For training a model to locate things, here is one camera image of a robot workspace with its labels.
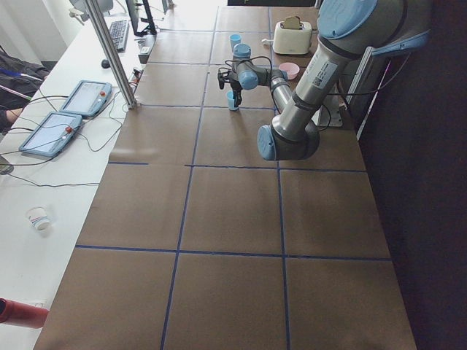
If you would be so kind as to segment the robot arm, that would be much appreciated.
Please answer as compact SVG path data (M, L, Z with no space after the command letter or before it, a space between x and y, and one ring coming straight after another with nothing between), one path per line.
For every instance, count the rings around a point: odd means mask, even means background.
M387 57L418 50L428 40L432 5L432 1L325 1L317 18L317 49L294 89L285 72L255 66L250 46L236 44L231 69L217 76L219 85L231 85L235 106L242 102L242 90L267 86L279 111L258 130L261 157L311 157L320 143L312 118L347 64L361 58L367 47Z

